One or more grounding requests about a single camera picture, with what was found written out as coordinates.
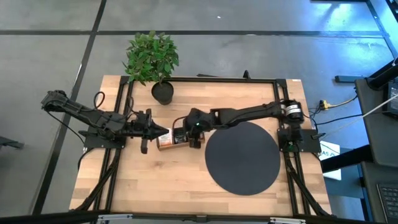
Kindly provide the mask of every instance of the black circular mat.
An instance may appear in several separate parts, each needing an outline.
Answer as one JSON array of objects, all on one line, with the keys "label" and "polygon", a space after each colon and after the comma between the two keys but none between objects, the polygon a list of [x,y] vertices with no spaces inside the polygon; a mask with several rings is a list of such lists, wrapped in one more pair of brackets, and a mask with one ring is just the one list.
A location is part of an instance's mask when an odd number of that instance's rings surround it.
[{"label": "black circular mat", "polygon": [[250,122],[215,131],[207,142],[205,159],[216,183],[238,195],[263,192],[274,183],[280,168],[276,142]]}]

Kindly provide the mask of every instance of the computer keyboard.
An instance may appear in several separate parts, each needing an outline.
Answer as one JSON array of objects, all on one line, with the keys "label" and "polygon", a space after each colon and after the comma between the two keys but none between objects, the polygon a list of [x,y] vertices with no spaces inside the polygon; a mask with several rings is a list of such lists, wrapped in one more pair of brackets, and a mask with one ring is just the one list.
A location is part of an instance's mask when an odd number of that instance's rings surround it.
[{"label": "computer keyboard", "polygon": [[380,199],[388,223],[398,221],[398,183],[378,184]]}]

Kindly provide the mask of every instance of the potted plant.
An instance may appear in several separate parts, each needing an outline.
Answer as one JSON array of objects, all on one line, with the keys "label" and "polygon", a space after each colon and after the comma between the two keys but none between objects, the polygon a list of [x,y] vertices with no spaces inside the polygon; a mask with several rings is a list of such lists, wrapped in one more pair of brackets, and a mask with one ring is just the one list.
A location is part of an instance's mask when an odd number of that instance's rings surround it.
[{"label": "potted plant", "polygon": [[127,63],[123,62],[125,72],[130,75],[129,82],[139,81],[156,82],[152,87],[152,96],[162,105],[172,101],[174,88],[171,83],[163,81],[170,78],[174,65],[178,66],[177,47],[170,36],[164,33],[155,34],[154,30],[149,35],[136,33],[135,40],[130,40],[131,46],[127,48]]}]

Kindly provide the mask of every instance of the black desk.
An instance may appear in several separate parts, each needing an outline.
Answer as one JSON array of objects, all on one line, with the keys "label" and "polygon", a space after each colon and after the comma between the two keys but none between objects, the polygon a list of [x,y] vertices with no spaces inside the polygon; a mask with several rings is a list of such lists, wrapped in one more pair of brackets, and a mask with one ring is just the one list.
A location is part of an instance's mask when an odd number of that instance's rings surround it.
[{"label": "black desk", "polygon": [[385,223],[386,218],[379,198],[379,192],[377,191],[377,184],[398,182],[398,168],[380,166],[372,162],[362,162],[361,169],[373,221]]},{"label": "black desk", "polygon": [[[366,80],[355,80],[355,86],[363,114],[383,102],[383,91],[370,89]],[[364,118],[364,123],[369,145],[325,159],[322,161],[323,172],[359,164],[362,161],[398,167],[398,120],[384,114],[370,114]]]}]

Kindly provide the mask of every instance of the black plant pot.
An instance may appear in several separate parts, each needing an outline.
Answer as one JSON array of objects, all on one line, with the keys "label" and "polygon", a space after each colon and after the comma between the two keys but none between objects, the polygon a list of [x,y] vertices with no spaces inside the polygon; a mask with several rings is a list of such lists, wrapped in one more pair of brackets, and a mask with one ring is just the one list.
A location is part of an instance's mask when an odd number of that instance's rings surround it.
[{"label": "black plant pot", "polygon": [[172,102],[174,88],[169,82],[155,83],[152,87],[152,96],[162,105],[167,105]]}]

